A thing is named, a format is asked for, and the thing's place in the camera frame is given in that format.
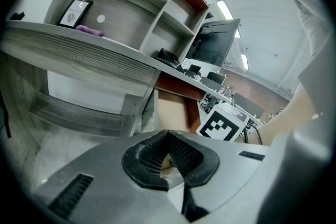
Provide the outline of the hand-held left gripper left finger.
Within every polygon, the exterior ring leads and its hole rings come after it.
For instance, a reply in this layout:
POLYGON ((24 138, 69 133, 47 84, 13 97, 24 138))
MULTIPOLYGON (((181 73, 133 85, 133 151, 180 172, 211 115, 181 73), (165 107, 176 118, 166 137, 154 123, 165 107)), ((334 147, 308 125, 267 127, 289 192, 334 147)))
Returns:
POLYGON ((167 192, 139 186, 125 171, 128 148, 159 131, 104 142, 52 174, 34 192, 61 223, 187 223, 167 192))

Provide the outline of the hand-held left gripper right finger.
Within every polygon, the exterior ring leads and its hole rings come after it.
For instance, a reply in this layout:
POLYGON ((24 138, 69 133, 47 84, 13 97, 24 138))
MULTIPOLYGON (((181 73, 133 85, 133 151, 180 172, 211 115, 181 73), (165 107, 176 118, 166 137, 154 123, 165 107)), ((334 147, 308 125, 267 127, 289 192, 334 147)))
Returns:
POLYGON ((265 191, 253 177, 268 146, 169 130, 169 153, 185 180, 182 214, 189 222, 257 222, 265 191))

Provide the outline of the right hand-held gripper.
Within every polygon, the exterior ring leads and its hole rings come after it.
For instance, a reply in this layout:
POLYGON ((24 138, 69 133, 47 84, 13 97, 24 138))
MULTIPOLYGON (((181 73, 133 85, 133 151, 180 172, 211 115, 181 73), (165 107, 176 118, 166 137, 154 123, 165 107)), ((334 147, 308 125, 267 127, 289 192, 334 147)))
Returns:
POLYGON ((215 105, 215 97, 205 104, 204 112, 208 116, 196 133, 221 141, 234 142, 250 119, 246 113, 228 103, 215 105))

